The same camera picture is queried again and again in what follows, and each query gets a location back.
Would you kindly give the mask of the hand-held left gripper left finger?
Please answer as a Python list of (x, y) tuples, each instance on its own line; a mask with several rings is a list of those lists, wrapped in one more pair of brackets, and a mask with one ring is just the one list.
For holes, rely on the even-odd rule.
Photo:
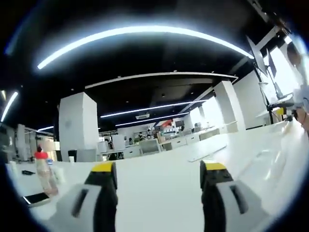
[(116, 163), (103, 162), (58, 200), (45, 224), (50, 232), (114, 232), (117, 205)]

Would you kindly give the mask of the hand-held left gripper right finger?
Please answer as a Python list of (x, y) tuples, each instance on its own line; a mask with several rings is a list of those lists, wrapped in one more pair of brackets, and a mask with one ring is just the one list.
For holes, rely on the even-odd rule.
[(261, 199), (220, 163), (200, 161), (205, 232), (252, 232), (268, 217)]

